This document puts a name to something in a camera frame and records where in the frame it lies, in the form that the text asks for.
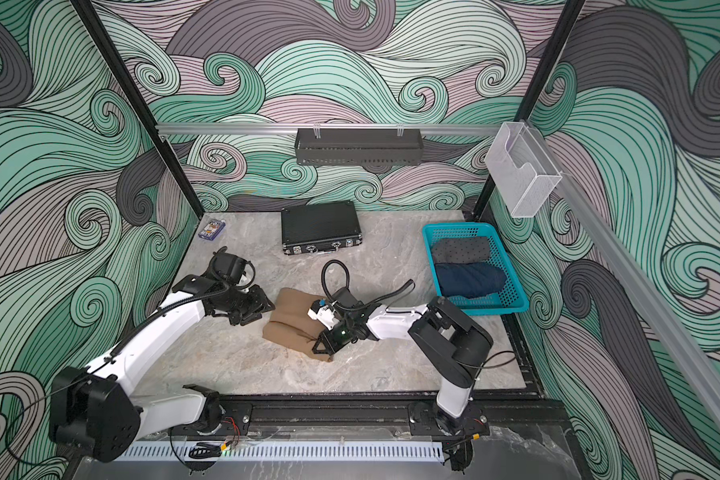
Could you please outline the tan brown skirt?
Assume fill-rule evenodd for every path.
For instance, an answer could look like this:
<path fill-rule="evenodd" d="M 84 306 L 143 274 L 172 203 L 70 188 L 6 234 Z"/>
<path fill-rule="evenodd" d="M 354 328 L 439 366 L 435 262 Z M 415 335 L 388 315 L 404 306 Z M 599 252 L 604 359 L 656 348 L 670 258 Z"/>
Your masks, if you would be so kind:
<path fill-rule="evenodd" d="M 282 288 L 274 303 L 275 308 L 267 324 L 263 327 L 262 336 L 277 345 L 303 353 L 309 358 L 323 362 L 331 362 L 331 354 L 316 354 L 313 347 L 325 326 L 309 315 L 312 304 L 323 300 L 323 297 L 302 292 L 293 288 Z"/>

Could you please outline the dark blue denim skirt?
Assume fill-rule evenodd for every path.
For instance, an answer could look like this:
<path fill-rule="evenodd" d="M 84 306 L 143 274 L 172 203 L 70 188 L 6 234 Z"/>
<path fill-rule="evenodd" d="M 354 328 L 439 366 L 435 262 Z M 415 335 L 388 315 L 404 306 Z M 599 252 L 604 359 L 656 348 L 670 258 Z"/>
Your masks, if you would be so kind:
<path fill-rule="evenodd" d="M 440 263 L 435 265 L 435 273 L 441 295 L 445 297 L 485 297 L 499 293 L 507 281 L 503 270 L 485 262 Z"/>

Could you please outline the grey polka dot skirt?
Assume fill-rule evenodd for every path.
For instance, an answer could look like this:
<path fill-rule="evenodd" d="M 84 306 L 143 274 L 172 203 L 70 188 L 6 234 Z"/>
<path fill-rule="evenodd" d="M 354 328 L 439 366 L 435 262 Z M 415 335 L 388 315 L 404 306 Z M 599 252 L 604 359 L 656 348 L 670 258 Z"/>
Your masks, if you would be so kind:
<path fill-rule="evenodd" d="M 491 258 L 491 242 L 486 237 L 444 238 L 430 252 L 435 264 L 473 264 Z"/>

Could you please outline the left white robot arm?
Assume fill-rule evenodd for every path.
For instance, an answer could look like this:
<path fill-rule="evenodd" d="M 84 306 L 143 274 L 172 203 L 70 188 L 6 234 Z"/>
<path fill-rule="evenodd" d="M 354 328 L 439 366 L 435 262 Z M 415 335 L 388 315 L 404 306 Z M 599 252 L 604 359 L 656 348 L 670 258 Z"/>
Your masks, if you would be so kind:
<path fill-rule="evenodd" d="M 101 462 L 111 462 L 148 435 L 187 426 L 216 433 L 225 409 L 219 392 L 187 384 L 174 393 L 139 396 L 153 364 L 208 317 L 244 326 L 273 310 L 256 284 L 253 263 L 225 248 L 200 275 L 187 275 L 140 325 L 84 367 L 66 367 L 52 382 L 49 439 Z"/>

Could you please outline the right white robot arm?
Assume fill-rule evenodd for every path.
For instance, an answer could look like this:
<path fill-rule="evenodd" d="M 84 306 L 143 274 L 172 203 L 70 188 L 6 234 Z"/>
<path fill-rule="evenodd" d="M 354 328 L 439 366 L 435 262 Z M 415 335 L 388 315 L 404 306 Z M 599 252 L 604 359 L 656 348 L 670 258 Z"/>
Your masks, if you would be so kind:
<path fill-rule="evenodd" d="M 411 341 L 440 374 L 436 412 L 457 421 L 467 409 L 494 340 L 445 297 L 435 296 L 425 304 L 406 308 L 387 304 L 405 289 L 362 302 L 343 287 L 335 295 L 313 301 L 307 315 L 323 330 L 312 351 L 333 356 L 361 340 Z"/>

